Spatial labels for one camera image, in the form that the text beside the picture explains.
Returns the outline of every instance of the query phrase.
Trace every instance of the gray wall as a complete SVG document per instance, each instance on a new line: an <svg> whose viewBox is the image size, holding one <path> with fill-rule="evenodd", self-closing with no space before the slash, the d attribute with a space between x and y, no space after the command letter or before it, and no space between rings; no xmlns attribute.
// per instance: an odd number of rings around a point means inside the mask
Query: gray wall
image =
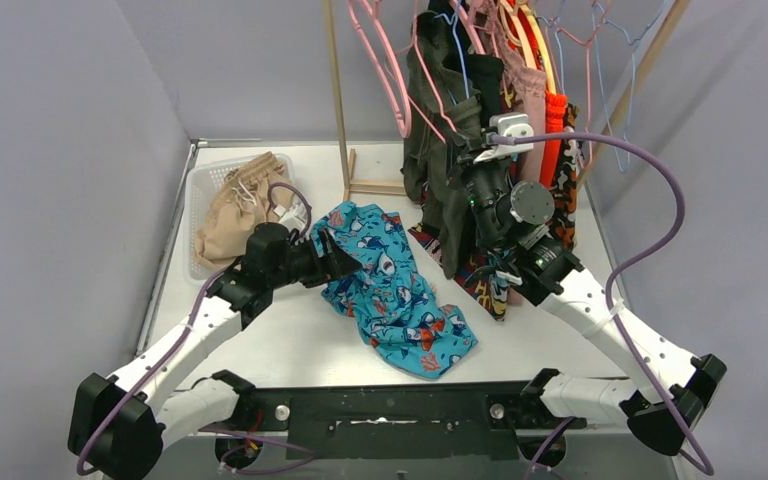
<svg viewBox="0 0 768 480"><path fill-rule="evenodd" d="M320 0L118 1L191 138L336 140ZM540 2L539 12L553 16L559 1ZM614 0L611 18L636 35L662 1ZM562 25L583 38L592 30L589 3L567 2L562 17ZM383 89L349 21L346 0L333 4L349 139L398 139ZM411 0L381 3L382 23L396 48L410 41L413 7ZM600 42L609 94L630 49L617 31L604 32ZM562 44L567 91L583 107L584 49L563 36ZM601 103L595 73L593 78L595 121Z"/></svg>
<svg viewBox="0 0 768 480"><path fill-rule="evenodd" d="M637 98L632 139L681 180L688 216L664 251L633 267L637 313L730 371L697 432L722 478L768 478L768 2L696 1ZM668 228L657 173L594 178L619 259Z"/></svg>
<svg viewBox="0 0 768 480"><path fill-rule="evenodd" d="M70 478L75 388L133 353L186 154L113 0L0 0L0 479Z"/></svg>

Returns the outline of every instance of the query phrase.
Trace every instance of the beige pants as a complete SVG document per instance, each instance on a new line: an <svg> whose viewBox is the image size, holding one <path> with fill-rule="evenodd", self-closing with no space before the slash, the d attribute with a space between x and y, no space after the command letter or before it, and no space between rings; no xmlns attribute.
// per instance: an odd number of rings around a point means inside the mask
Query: beige pants
<svg viewBox="0 0 768 480"><path fill-rule="evenodd" d="M196 232L194 250L200 265L214 271L227 267L246 253L246 242L255 226L278 221L278 215L269 209L267 191L273 183L290 183L285 170L284 164L267 152L225 177ZM272 190L274 204L288 208L292 200L290 190Z"/></svg>

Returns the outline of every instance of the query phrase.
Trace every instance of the round motor cap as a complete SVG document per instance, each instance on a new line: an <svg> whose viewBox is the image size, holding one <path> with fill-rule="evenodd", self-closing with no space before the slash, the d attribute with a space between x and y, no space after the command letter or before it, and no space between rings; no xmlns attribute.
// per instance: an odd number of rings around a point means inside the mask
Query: round motor cap
<svg viewBox="0 0 768 480"><path fill-rule="evenodd" d="M540 182L523 180L511 191L511 213L520 222L542 225L555 213L555 199Z"/></svg>

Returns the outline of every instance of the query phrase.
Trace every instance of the wooden pole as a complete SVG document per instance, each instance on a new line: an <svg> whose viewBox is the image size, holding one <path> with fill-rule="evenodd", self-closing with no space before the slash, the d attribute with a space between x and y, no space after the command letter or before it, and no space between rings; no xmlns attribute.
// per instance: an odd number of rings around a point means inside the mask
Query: wooden pole
<svg viewBox="0 0 768 480"><path fill-rule="evenodd" d="M631 82L629 82L625 87L625 91L623 91L619 102L617 102L617 106L614 107L613 112L611 112L611 117L608 120L611 129L618 128L620 121L625 118L626 113L628 112L629 102L631 101L631 95L640 90L640 86L643 85L646 78L655 67L655 64L658 63L658 58L660 58L661 53L664 51L664 47L672 36L673 31L675 31L684 12L687 10L688 5L690 5L690 0L675 0L675 2L673 2L672 7L670 7L670 10L667 12L667 16L664 18L664 23L661 24L661 27L655 34L655 38L652 39L652 44L649 45L649 48L646 49L646 53L643 54L643 59L640 60L640 65L637 67L637 75L634 82L634 92L632 92ZM602 129L602 135L609 134L610 130L608 129L608 125L605 125L605 128ZM599 152L602 145L604 144L597 143L593 148L593 158L590 159L590 163L584 167L581 171L581 175L578 177L578 188L581 188L590 176L590 172L593 170L596 160L599 159Z"/></svg>
<svg viewBox="0 0 768 480"><path fill-rule="evenodd" d="M343 123L343 94L340 89L340 68L337 64L337 35L334 30L334 8L331 0L322 0L325 14L325 33L328 38L328 58L331 61L331 90L334 95L334 114L337 117L337 136L340 140L340 166L343 169L343 188L349 189L351 173L346 147L346 125Z"/></svg>

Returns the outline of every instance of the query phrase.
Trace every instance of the wooden clothes rack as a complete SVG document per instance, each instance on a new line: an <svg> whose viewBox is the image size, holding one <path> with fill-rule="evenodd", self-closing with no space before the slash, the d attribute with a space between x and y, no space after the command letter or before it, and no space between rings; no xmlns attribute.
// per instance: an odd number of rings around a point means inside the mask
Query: wooden clothes rack
<svg viewBox="0 0 768 480"><path fill-rule="evenodd" d="M632 91L631 83L623 91L614 109L609 115L603 135L608 135L608 125L616 128L620 120L625 116L631 95L635 93L649 76L649 73L657 64L664 46L669 41L684 12L687 10L690 0L675 0L667 11L664 21L658 28L658 32L652 39L649 48L643 55L637 70L637 81ZM346 143L346 126L343 122L343 95L340 87L340 68L337 61L337 36L334 28L334 8L332 0L322 0L322 9L325 14L325 33L328 41L328 57L331 65L331 89L334 95L334 115L337 120L337 135L340 142L340 165L343 172L343 201L348 200L352 193L368 193L376 195L405 195L405 187L398 181L358 180L354 178L354 167L357 162L357 153L349 150ZM584 184L590 176L590 172L599 158L601 144L594 148L593 158L584 167L579 175L578 187Z"/></svg>

